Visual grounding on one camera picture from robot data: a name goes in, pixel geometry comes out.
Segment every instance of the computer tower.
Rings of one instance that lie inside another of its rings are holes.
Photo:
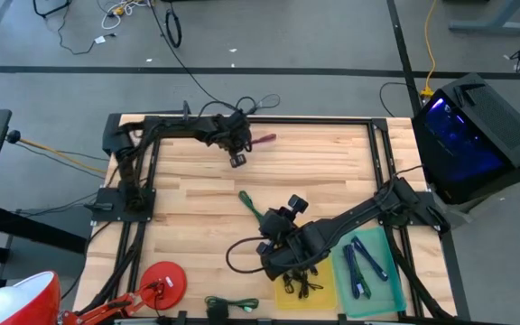
[[[413,129],[427,181],[448,204],[520,181],[520,114],[477,74],[437,90]]]

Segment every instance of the wooden tabletop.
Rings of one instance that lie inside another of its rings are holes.
[[[123,115],[120,122],[143,119],[142,115]],[[396,169],[419,165],[410,119],[388,118],[387,123]],[[367,128],[363,125],[252,124],[251,130],[253,138],[274,133],[277,139],[255,145],[253,152],[246,153],[247,164],[236,169],[230,167],[228,154],[215,145],[206,147],[193,139],[162,140],[154,180],[157,197],[153,220],[145,233],[140,274],[160,261],[172,261],[184,268],[188,289],[178,305],[163,312],[170,317],[176,317],[178,311],[187,311],[189,318],[206,318],[204,298],[217,295],[260,300],[254,312],[231,309],[230,318],[336,320],[337,314],[342,313],[340,304],[332,311],[276,309],[274,288],[265,274],[234,273],[226,265],[225,253],[239,239],[258,236],[256,219],[237,197],[240,190],[246,190],[260,211],[285,206],[291,195],[296,194],[310,204],[299,218],[302,221],[333,218],[369,199],[376,183]],[[376,139],[383,174],[388,175],[378,130]],[[147,167],[149,159],[144,161]],[[111,175],[115,167],[112,159],[107,174]],[[403,176],[415,190],[426,190],[421,170]],[[363,228],[376,226],[375,221],[370,221]],[[121,223],[110,225],[89,245],[74,310],[89,304],[112,273],[121,227]],[[409,227],[409,234],[417,274],[441,307],[456,314],[437,233],[430,227],[417,226]],[[235,249],[232,263],[241,269],[257,268],[260,258],[255,245]],[[126,273],[122,277],[121,293],[127,278]],[[412,314],[408,284],[402,278],[404,294],[409,299],[409,314]],[[155,316],[155,312],[143,308],[137,315]],[[384,314],[372,319],[394,320],[396,317]]]

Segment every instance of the red lamp shade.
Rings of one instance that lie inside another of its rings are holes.
[[[52,325],[60,310],[60,280],[52,271],[0,288],[0,324]]]

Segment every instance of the yellow cable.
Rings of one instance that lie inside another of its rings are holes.
[[[424,90],[421,92],[421,95],[424,96],[432,96],[432,94],[434,94],[431,86],[429,86],[429,80],[431,79],[432,73],[437,68],[437,62],[432,56],[431,41],[429,41],[429,22],[431,21],[432,11],[434,11],[436,4],[437,0],[432,0],[431,10],[429,11],[429,14],[426,16],[426,20],[424,21],[424,41],[426,42],[426,50],[429,52],[429,57],[431,57],[432,62],[432,69],[429,72],[429,75],[426,77],[426,81],[424,82]]]
[[[45,151],[48,151],[50,153],[55,153],[57,154],[59,157],[63,158],[63,159],[66,159],[72,163],[75,163],[77,164],[78,166],[81,166],[83,168],[86,168],[86,169],[89,169],[93,172],[100,172],[100,173],[106,173],[106,171],[103,171],[103,170],[100,170],[99,168],[95,168],[95,167],[91,167],[91,166],[87,166],[85,163],[83,162],[78,162],[77,160],[63,154],[63,153],[60,153],[58,152],[57,150],[53,149],[53,148],[50,148],[49,146],[47,145],[43,145],[43,144],[37,144],[35,142],[32,142],[32,141],[29,141],[29,140],[25,140],[25,139],[19,139],[19,142],[21,143],[24,143],[24,144],[27,144],[27,145],[30,145],[32,147],[35,147],[35,148],[38,148],[38,149],[42,149],[42,150],[45,150]]]

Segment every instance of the green cable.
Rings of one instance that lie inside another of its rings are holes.
[[[260,303],[256,298],[248,298],[242,299],[238,301],[230,301],[228,299],[216,297],[216,296],[208,296],[204,300],[208,308],[214,308],[220,304],[226,304],[228,306],[237,306],[243,311],[252,312],[254,309],[258,308],[258,304]]]
[[[256,217],[256,219],[258,219],[258,222],[262,222],[262,217],[264,215],[258,212],[256,208],[254,208],[254,203],[252,202],[252,199],[250,199],[250,197],[248,196],[248,193],[246,193],[245,190],[241,190],[238,193],[238,197],[240,198],[242,203],[244,203],[244,205],[246,205],[250,209],[250,211],[254,213],[254,216]]]

